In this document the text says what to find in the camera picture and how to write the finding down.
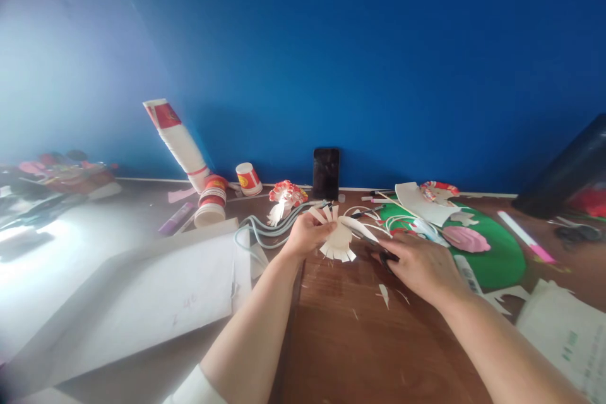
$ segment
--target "white sleeve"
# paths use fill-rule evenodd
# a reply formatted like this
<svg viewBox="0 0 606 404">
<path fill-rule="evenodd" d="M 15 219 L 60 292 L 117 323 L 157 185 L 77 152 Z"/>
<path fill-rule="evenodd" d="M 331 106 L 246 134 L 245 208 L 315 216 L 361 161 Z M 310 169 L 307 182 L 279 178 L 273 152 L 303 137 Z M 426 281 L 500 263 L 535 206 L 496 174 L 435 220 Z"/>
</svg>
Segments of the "white sleeve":
<svg viewBox="0 0 606 404">
<path fill-rule="evenodd" d="M 164 401 L 164 404 L 227 404 L 207 380 L 199 365 L 187 379 Z"/>
</svg>

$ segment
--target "hand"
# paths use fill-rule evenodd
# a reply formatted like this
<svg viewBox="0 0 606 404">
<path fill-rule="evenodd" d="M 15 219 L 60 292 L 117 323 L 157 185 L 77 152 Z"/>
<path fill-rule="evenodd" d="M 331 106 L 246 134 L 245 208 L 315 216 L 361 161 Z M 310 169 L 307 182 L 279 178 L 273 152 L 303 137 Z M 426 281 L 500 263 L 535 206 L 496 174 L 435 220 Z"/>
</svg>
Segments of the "hand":
<svg viewBox="0 0 606 404">
<path fill-rule="evenodd" d="M 387 261 L 391 271 L 441 313 L 473 297 L 444 246 L 412 234 L 396 234 L 393 240 L 379 243 L 400 258 L 399 262 Z"/>
<path fill-rule="evenodd" d="M 336 222 L 320 224 L 311 213 L 299 215 L 280 254 L 298 256 L 304 259 L 319 244 L 324 242 L 334 229 L 336 229 Z"/>
</svg>

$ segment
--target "black phone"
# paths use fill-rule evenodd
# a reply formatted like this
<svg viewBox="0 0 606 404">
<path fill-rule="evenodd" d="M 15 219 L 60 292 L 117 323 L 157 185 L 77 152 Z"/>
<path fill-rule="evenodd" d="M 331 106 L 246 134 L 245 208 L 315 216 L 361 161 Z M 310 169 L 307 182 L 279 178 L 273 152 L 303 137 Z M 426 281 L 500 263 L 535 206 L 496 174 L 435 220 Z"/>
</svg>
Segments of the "black phone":
<svg viewBox="0 0 606 404">
<path fill-rule="evenodd" d="M 314 199 L 337 200 L 339 198 L 339 164 L 341 153 L 338 148 L 317 148 L 314 150 Z"/>
</svg>

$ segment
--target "blue wall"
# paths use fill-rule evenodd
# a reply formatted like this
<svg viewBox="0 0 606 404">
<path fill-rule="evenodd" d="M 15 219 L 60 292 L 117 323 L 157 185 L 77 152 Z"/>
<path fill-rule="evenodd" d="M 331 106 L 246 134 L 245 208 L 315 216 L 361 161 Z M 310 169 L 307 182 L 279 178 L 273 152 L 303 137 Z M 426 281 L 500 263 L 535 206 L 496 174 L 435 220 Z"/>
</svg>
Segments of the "blue wall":
<svg viewBox="0 0 606 404">
<path fill-rule="evenodd" d="M 133 0 L 219 173 L 518 191 L 606 100 L 606 0 Z"/>
<path fill-rule="evenodd" d="M 182 177 L 148 98 L 170 97 L 229 179 L 250 160 L 263 181 L 311 183 L 313 149 L 338 146 L 342 186 L 498 192 L 605 106 L 606 0 L 18 1 L 41 12 L 15 6 L 17 44 L 0 17 L 3 105 L 36 105 L 43 143 L 94 150 L 124 175 Z M 22 67 L 5 45 L 27 49 Z M 38 153 L 29 109 L 11 109 L 9 130 Z"/>
<path fill-rule="evenodd" d="M 79 148 L 182 178 L 141 105 L 174 93 L 130 0 L 0 0 L 0 162 Z"/>
</svg>

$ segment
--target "green paper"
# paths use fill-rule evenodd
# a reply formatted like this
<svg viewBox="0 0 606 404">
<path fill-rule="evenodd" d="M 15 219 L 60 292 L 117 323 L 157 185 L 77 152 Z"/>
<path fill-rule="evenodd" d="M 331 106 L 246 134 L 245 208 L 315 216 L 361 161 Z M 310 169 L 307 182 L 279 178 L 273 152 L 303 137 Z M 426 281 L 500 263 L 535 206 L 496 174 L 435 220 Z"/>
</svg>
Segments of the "green paper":
<svg viewBox="0 0 606 404">
<path fill-rule="evenodd" d="M 467 207 L 467 205 L 457 203 L 458 206 L 465 207 L 465 212 L 473 213 L 472 220 L 479 221 L 478 224 L 469 226 L 476 232 L 482 234 L 488 244 L 490 251 L 486 252 L 463 252 L 454 246 L 450 247 L 451 253 L 466 257 L 469 265 L 472 267 L 475 277 L 480 286 L 485 288 L 504 288 L 516 285 L 526 270 L 526 260 L 520 245 L 505 228 L 484 215 L 481 211 Z M 387 204 L 387 207 L 381 210 L 381 219 L 386 220 L 395 215 L 409 215 L 409 213 L 395 204 Z M 444 223 L 447 226 L 460 226 L 460 222 L 453 222 L 450 219 Z M 399 223 L 392 225 L 393 228 L 402 227 Z"/>
</svg>

